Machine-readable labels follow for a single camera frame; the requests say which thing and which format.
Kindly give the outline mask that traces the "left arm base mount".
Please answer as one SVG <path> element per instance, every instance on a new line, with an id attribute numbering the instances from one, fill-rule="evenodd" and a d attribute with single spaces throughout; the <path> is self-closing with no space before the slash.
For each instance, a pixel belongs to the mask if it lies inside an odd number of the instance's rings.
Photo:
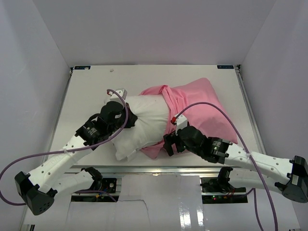
<path id="1" fill-rule="evenodd" d="M 88 189 L 77 190 L 76 194 L 91 194 L 92 198 L 95 197 L 95 202 L 117 202 L 118 197 L 112 196 L 113 193 L 116 193 L 116 178 L 104 178 L 93 167 L 82 168 L 81 173 L 89 173 L 93 182 Z"/>

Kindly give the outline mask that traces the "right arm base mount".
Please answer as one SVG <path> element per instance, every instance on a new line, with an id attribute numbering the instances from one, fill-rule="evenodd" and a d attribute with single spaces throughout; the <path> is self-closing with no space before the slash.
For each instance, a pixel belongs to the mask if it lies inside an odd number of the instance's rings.
<path id="1" fill-rule="evenodd" d="M 233 187 L 230 184 L 232 167 L 223 167 L 217 177 L 201 178 L 202 202 L 210 204 L 245 204 L 248 203 L 246 188 Z"/>

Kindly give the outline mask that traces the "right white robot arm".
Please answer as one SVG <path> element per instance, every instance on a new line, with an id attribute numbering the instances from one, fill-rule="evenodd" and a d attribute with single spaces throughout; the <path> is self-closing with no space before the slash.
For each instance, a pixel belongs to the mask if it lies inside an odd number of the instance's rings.
<path id="1" fill-rule="evenodd" d="M 193 126 L 164 135 L 163 148 L 169 156 L 189 151 L 207 162 L 222 164 L 217 180 L 211 182 L 216 190 L 264 188 L 294 202 L 308 201 L 308 164 L 298 155 L 286 159 L 247 153 L 230 141 L 206 137 Z"/>

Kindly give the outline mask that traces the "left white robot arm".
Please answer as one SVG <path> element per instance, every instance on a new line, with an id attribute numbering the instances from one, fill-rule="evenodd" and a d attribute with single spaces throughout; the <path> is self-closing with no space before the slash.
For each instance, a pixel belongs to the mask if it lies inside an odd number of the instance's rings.
<path id="1" fill-rule="evenodd" d="M 18 194 L 32 214 L 38 216 L 46 212 L 61 195 L 100 191 L 103 177 L 95 168 L 83 168 L 70 177 L 65 177 L 65 172 L 92 153 L 98 143 L 108 142 L 115 132 L 133 127 L 137 119 L 128 103 L 109 101 L 100 113 L 92 115 L 76 131 L 62 153 L 53 155 L 28 173 L 18 173 L 14 178 Z"/>

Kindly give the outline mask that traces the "white pillow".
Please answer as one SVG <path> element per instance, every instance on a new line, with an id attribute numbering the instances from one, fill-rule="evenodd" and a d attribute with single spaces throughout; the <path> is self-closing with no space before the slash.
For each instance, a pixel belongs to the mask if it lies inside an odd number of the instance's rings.
<path id="1" fill-rule="evenodd" d="M 156 159 L 167 128 L 170 109 L 163 95 L 128 96 L 126 102 L 137 116 L 135 126 L 123 129 L 111 140 L 118 161 L 130 161 L 137 152 Z"/>

